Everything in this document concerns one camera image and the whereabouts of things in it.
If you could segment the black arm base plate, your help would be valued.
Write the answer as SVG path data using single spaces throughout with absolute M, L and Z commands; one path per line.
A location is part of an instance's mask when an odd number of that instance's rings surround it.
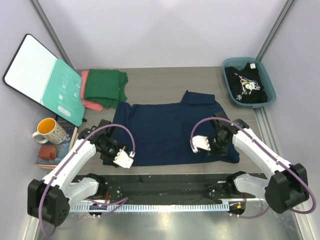
M 103 187 L 92 200 L 119 201 L 129 204 L 179 205 L 214 202 L 222 199 L 254 199 L 231 186 L 231 174 L 136 174 L 102 175 Z

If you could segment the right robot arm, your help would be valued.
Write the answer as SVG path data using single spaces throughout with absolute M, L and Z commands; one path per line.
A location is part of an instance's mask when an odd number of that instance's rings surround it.
M 300 210 L 299 214 L 309 214 L 315 210 L 317 202 L 308 186 L 307 170 L 300 163 L 291 164 L 265 145 L 241 119 L 235 121 L 223 117 L 208 117 L 207 121 L 216 128 L 214 137 L 194 136 L 192 144 L 212 153 L 222 150 L 229 144 L 241 149 L 262 170 L 265 177 L 254 177 L 239 171 L 227 179 L 226 193 L 233 198 L 242 193 L 264 199 L 274 212 L 282 214 L 288 210 L 312 201 L 309 210 Z

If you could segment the navy blue t shirt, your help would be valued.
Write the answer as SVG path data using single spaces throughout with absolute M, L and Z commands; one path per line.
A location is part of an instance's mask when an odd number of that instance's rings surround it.
M 135 144 L 134 167 L 200 164 L 216 161 L 237 164 L 240 154 L 233 145 L 224 154 L 194 153 L 190 146 L 193 127 L 200 120 L 223 112 L 213 94 L 186 91 L 180 102 L 168 104 L 133 104 L 119 102 L 112 138 L 129 150 Z

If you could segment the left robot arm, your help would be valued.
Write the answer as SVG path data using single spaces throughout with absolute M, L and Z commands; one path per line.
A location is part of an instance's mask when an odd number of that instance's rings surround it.
M 54 170 L 41 180 L 33 179 L 27 188 L 27 214 L 58 227 L 67 218 L 70 208 L 79 202 L 89 197 L 102 199 L 107 186 L 101 176 L 89 173 L 75 185 L 70 184 L 96 153 L 114 165 L 123 168 L 132 165 L 136 151 L 128 151 L 126 145 L 111 137 L 115 127 L 127 129 L 105 119 L 98 126 L 86 128 Z

